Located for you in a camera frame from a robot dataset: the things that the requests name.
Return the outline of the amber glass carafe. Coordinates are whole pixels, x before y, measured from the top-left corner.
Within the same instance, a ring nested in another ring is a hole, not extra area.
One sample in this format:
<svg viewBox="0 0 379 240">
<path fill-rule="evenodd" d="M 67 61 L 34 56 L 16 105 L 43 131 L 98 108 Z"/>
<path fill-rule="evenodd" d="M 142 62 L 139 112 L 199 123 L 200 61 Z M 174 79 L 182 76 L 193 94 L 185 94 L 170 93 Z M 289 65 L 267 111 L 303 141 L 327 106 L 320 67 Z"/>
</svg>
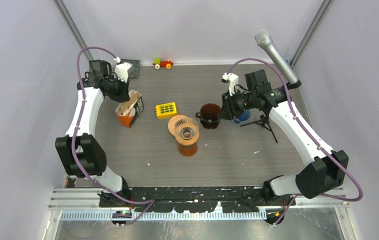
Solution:
<svg viewBox="0 0 379 240">
<path fill-rule="evenodd" d="M 185 157 L 191 157 L 198 151 L 198 144 L 194 143 L 192 145 L 178 145 L 178 151 L 181 155 Z"/>
</svg>

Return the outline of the wooden ring holder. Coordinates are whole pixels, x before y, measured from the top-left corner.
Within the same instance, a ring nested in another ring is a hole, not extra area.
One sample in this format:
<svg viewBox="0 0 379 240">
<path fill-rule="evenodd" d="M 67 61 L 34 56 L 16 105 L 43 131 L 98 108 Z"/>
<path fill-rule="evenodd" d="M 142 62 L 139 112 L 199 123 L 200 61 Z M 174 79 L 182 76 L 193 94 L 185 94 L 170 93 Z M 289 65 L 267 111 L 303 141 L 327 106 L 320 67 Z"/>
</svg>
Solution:
<svg viewBox="0 0 379 240">
<path fill-rule="evenodd" d="M 191 146 L 194 145 L 200 137 L 199 132 L 191 132 L 189 130 L 176 131 L 175 139 L 182 146 Z"/>
</svg>

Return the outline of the coffee filter box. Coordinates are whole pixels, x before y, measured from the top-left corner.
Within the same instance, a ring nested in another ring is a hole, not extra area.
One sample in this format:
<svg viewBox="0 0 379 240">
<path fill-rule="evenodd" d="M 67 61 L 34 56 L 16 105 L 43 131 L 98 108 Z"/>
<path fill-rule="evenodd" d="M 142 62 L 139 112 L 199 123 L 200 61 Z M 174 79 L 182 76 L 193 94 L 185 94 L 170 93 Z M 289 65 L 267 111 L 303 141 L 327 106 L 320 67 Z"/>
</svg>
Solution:
<svg viewBox="0 0 379 240">
<path fill-rule="evenodd" d="M 119 123 L 122 126 L 131 128 L 141 113 L 144 111 L 145 106 L 142 94 L 139 91 L 130 90 L 128 95 L 129 100 L 120 103 L 117 106 L 115 113 L 117 115 Z"/>
</svg>

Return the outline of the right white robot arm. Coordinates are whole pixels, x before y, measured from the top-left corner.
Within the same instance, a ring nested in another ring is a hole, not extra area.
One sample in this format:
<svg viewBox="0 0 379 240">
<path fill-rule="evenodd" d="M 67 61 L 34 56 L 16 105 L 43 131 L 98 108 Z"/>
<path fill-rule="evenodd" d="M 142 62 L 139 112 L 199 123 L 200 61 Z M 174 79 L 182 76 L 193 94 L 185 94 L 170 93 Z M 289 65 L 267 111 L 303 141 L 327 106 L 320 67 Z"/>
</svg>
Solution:
<svg viewBox="0 0 379 240">
<path fill-rule="evenodd" d="M 236 90 L 239 77 L 224 73 L 221 81 L 228 84 L 222 94 L 221 120 L 236 120 L 245 110 L 258 109 L 268 121 L 273 121 L 285 133 L 299 153 L 304 169 L 295 175 L 281 175 L 264 182 L 263 200 L 276 205 L 283 195 L 301 194 L 308 199 L 341 186 L 349 157 L 326 144 L 300 116 L 294 102 L 287 96 L 284 86 L 273 89 L 264 70 L 245 75 L 247 88 Z"/>
</svg>

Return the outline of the clear glass dripper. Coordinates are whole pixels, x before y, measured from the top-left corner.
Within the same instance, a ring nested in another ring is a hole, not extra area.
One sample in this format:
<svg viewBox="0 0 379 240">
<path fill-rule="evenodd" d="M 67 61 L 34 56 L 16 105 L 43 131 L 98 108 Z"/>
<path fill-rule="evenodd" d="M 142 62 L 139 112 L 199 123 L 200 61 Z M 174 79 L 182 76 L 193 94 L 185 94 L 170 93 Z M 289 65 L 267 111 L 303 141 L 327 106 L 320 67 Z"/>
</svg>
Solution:
<svg viewBox="0 0 379 240">
<path fill-rule="evenodd" d="M 179 139 L 193 139 L 199 134 L 199 124 L 194 118 L 182 117 L 174 124 L 174 133 Z"/>
</svg>

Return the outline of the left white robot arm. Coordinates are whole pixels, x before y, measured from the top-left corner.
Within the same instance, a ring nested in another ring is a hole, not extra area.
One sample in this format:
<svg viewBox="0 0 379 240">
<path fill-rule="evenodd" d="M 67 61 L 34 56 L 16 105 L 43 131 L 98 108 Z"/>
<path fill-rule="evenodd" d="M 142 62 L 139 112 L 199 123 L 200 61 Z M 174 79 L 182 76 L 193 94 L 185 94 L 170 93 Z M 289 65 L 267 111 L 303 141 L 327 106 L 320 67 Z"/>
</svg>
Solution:
<svg viewBox="0 0 379 240">
<path fill-rule="evenodd" d="M 119 207 L 130 203 L 131 194 L 123 177 L 107 166 L 107 155 L 95 137 L 101 104 L 106 97 L 124 103 L 130 100 L 129 71 L 132 63 L 115 58 L 116 66 L 105 60 L 91 60 L 89 71 L 79 76 L 78 102 L 72 123 L 55 149 L 69 176 L 85 178 L 98 185 Z"/>
</svg>

